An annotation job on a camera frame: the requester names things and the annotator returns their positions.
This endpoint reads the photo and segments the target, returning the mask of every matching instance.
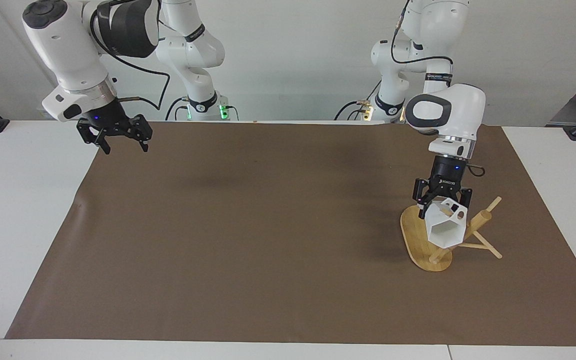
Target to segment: white wall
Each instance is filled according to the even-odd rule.
[[[23,44],[0,45],[0,57],[14,58],[18,48],[29,48],[20,15],[29,2],[0,0],[0,13]],[[375,41],[392,37],[404,3],[201,0],[203,22],[226,47],[226,61],[210,71],[215,86],[246,120],[331,119],[341,105],[365,98],[379,80],[370,50]],[[2,28],[5,23],[1,39],[7,36]],[[169,32],[162,29],[162,34]],[[13,99],[0,100],[0,107],[23,109],[5,116],[29,117],[52,85],[38,64],[10,62],[0,60],[0,94]],[[107,56],[103,62],[119,79],[121,96],[158,100],[162,77]],[[153,56],[134,62],[165,69]],[[455,63],[456,82],[486,91],[486,123],[545,125],[576,93],[576,0],[472,0]],[[19,75],[19,69],[27,73]],[[6,88],[16,76],[35,84]],[[410,78],[421,81],[418,75]],[[411,91],[420,88],[418,83]],[[164,104],[184,94],[175,79]],[[149,119],[164,116],[144,104],[128,104],[126,110]]]

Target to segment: wooden stand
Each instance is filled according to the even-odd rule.
[[[492,219],[491,212],[500,202],[500,197],[494,199],[489,207],[481,210],[468,223],[464,241],[474,236],[480,243],[464,242],[451,248],[440,248],[428,241],[426,223],[419,218],[419,208],[416,205],[405,209],[401,214],[400,225],[410,259],[416,266],[429,272],[440,272],[448,269],[453,262],[453,250],[456,248],[488,250],[497,259],[501,259],[501,253],[478,231]]]

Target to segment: wooden base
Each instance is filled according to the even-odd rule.
[[[430,257],[440,248],[428,241],[426,223],[419,218],[419,207],[416,205],[405,209],[399,221],[404,235],[408,255],[414,264],[428,272],[440,272],[448,269],[453,262],[453,253],[446,253],[436,264]]]

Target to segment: brown table mat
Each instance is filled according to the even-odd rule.
[[[400,214],[433,137],[407,126],[153,123],[98,154],[6,335],[576,346],[576,258],[499,127],[464,176],[503,259],[416,267]]]

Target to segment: table surface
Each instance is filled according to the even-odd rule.
[[[576,142],[558,128],[504,131],[576,256]],[[13,121],[0,134],[0,359],[576,358],[562,347],[2,340],[96,152],[73,123]]]

